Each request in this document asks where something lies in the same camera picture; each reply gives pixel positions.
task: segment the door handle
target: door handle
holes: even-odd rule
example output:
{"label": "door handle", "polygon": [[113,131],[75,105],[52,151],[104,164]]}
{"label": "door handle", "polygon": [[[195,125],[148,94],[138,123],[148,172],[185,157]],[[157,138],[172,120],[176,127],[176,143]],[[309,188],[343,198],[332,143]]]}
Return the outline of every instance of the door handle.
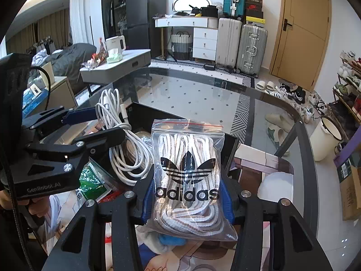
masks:
{"label": "door handle", "polygon": [[292,24],[289,24],[289,23],[288,23],[288,20],[285,18],[285,21],[284,21],[284,23],[283,23],[283,30],[284,30],[284,31],[286,31],[287,26],[292,26]]}

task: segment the white trash can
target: white trash can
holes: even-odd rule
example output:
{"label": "white trash can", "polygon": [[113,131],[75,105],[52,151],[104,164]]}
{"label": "white trash can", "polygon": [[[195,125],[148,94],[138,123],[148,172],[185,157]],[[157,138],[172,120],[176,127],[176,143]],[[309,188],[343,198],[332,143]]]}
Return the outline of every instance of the white trash can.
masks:
{"label": "white trash can", "polygon": [[342,134],[335,122],[327,116],[321,116],[320,122],[310,137],[315,161],[323,160],[342,140]]}

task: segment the coiled white cable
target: coiled white cable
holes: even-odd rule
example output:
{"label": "coiled white cable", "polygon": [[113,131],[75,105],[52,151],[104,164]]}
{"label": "coiled white cable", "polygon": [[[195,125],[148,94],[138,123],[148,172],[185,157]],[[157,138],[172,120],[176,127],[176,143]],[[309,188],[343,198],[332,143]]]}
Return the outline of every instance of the coiled white cable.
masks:
{"label": "coiled white cable", "polygon": [[[125,105],[119,97],[118,89],[103,90],[99,102],[95,105],[95,111],[103,130],[121,127],[124,129],[127,140],[129,140],[133,146],[135,151],[134,165],[126,164],[121,145],[109,149],[109,159],[118,178],[125,184],[134,186],[137,181],[127,178],[123,172],[127,172],[131,177],[145,178],[153,164],[154,156],[152,151],[131,131],[132,127],[128,123],[128,115],[126,113]],[[125,122],[120,120],[119,113],[122,113]],[[142,172],[138,174],[132,172],[132,170],[140,168],[142,164],[145,165]]]}
{"label": "coiled white cable", "polygon": [[[195,184],[183,182],[183,184],[180,185],[173,180],[173,177],[169,176],[169,171],[162,170],[160,183],[161,187],[167,188],[167,191],[171,189],[175,190],[177,187],[182,188],[183,193],[193,187],[195,187],[196,193],[201,190],[210,191],[212,189],[219,189],[220,169],[218,158],[213,146],[213,140],[209,136],[196,134],[161,134],[158,149],[159,157],[169,159],[178,169],[188,151],[194,157],[195,169],[205,161],[212,158],[215,159],[215,166],[214,169],[211,170],[211,173]],[[179,180],[189,180],[194,178],[194,176],[195,175],[191,175],[190,173],[189,175],[180,173]],[[211,237],[223,232],[224,222],[217,201],[210,198],[204,201],[196,198],[195,201],[191,202],[185,201],[185,198],[170,199],[168,196],[158,198],[155,202],[153,215],[155,215],[154,221],[157,224],[156,227],[160,227],[167,233],[181,237],[191,238],[194,237],[194,235]]]}

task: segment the curtain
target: curtain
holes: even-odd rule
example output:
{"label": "curtain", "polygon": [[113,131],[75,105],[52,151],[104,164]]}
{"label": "curtain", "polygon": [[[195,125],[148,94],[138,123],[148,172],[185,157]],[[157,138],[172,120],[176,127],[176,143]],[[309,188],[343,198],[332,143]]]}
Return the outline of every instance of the curtain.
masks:
{"label": "curtain", "polygon": [[70,25],[72,29],[73,43],[87,43],[85,26],[84,0],[70,0]]}
{"label": "curtain", "polygon": [[37,22],[37,37],[39,41],[47,36],[54,41],[57,49],[68,44],[69,9],[50,14]]}
{"label": "curtain", "polygon": [[0,58],[3,58],[7,55],[8,53],[6,52],[6,42],[5,42],[5,37],[2,39],[1,45],[0,45]]}
{"label": "curtain", "polygon": [[35,43],[34,23],[30,24],[6,41],[7,53],[23,53]]}

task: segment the laundry basket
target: laundry basket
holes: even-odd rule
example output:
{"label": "laundry basket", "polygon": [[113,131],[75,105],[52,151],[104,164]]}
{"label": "laundry basket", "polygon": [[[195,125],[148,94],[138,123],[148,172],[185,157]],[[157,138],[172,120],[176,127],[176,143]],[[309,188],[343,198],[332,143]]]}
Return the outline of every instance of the laundry basket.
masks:
{"label": "laundry basket", "polygon": [[188,48],[193,44],[193,38],[188,32],[177,32],[171,35],[173,57],[177,60],[189,60]]}
{"label": "laundry basket", "polygon": [[321,116],[320,122],[310,137],[315,161],[323,160],[342,140],[342,134],[335,122],[327,116]]}

